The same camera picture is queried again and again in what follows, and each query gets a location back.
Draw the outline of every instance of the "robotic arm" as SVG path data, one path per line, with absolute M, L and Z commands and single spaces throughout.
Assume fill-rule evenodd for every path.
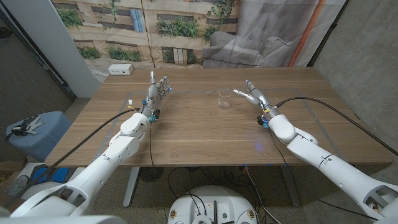
M 368 216 L 378 220 L 397 216 L 398 186 L 373 179 L 322 149 L 311 134 L 294 127 L 284 115 L 279 114 L 277 108 L 249 80 L 246 80 L 246 85 L 250 94 L 238 90 L 234 92 L 261 107 L 263 114 L 258 117 L 259 124 L 271 128 L 291 153 L 319 169 Z
M 15 217 L 73 217 L 89 214 L 100 188 L 124 160 L 133 156 L 144 139 L 147 125 L 159 118 L 162 100 L 172 90 L 163 77 L 156 83 L 150 72 L 150 87 L 143 107 L 123 122 L 121 130 L 111 139 L 109 147 L 73 180 L 43 190 L 14 213 Z

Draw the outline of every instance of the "glass cup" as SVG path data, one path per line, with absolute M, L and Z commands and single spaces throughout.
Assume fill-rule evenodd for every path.
M 221 110 L 228 110 L 231 104 L 232 90 L 224 88 L 218 90 L 218 107 Z

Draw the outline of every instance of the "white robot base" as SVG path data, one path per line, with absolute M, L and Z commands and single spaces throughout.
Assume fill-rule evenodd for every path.
M 256 215 L 250 202 L 237 192 L 222 186 L 205 185 L 178 198 L 170 208 L 167 223 L 255 224 Z

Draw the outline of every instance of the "blue stool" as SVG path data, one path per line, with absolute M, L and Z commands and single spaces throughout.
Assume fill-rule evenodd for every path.
M 44 162 L 45 158 L 50 154 L 52 149 L 57 145 L 62 136 L 66 133 L 71 122 L 63 115 L 61 111 L 54 111 L 39 114 L 41 117 L 37 121 L 45 121 L 45 123 L 36 129 L 37 134 L 28 133 L 26 136 L 12 135 L 8 141 L 11 145 L 17 147 L 22 152 L 32 156 L 40 162 Z M 18 121 L 6 129 L 6 135 L 11 134 L 14 126 L 22 124 Z

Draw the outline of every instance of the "wall outlet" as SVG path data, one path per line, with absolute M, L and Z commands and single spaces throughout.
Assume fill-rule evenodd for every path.
M 130 75 L 134 69 L 131 64 L 113 64 L 108 70 L 111 75 Z

